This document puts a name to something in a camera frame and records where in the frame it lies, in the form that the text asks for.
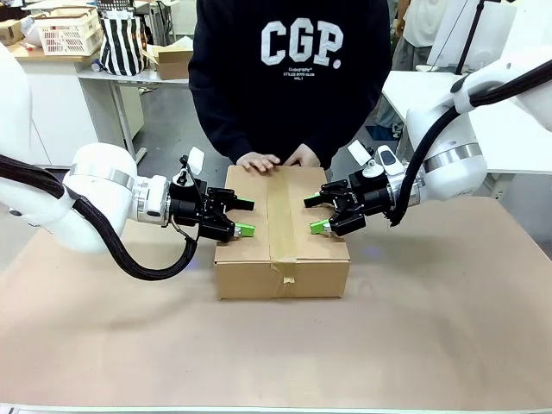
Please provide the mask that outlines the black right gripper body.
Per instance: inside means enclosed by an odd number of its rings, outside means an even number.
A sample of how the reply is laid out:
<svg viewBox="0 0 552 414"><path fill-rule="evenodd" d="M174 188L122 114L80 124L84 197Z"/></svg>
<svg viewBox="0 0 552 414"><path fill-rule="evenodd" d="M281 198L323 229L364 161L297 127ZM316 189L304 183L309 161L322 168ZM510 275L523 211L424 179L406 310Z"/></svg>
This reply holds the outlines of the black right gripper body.
<svg viewBox="0 0 552 414"><path fill-rule="evenodd" d="M392 209L392 196L388 190L388 178L383 172L376 177L367 178L362 171L350 175L350 185L353 193L362 204L365 216L387 213Z"/></svg>

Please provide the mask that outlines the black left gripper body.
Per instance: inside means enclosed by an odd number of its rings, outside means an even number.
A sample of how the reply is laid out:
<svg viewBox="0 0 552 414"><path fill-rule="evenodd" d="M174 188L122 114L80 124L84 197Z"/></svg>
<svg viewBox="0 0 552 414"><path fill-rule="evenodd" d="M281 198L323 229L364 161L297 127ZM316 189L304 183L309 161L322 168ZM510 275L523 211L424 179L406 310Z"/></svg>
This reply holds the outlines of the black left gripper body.
<svg viewBox="0 0 552 414"><path fill-rule="evenodd" d="M189 186L173 182L169 185L169 223L174 229L198 225L198 235L209 236L207 228L201 223L206 192L207 182L201 179L194 179Z"/></svg>

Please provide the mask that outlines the person's left hand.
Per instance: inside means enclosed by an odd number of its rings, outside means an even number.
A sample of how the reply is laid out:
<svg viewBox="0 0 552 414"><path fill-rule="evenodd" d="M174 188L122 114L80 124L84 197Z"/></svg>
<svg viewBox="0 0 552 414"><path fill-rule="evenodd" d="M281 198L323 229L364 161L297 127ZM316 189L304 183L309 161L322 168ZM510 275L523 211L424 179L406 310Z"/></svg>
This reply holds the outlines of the person's left hand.
<svg viewBox="0 0 552 414"><path fill-rule="evenodd" d="M317 155L305 144L301 144L285 161L285 166L320 167Z"/></svg>

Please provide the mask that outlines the person's right hand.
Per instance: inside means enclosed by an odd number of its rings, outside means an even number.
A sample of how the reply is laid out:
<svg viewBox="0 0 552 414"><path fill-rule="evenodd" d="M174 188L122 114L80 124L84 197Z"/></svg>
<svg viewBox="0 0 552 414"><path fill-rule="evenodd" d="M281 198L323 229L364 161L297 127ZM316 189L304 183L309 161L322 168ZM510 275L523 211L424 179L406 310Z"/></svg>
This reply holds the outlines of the person's right hand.
<svg viewBox="0 0 552 414"><path fill-rule="evenodd" d="M236 164L247 171L256 170L259 173L267 173L280 164L280 159L273 154L250 152L239 158Z"/></svg>

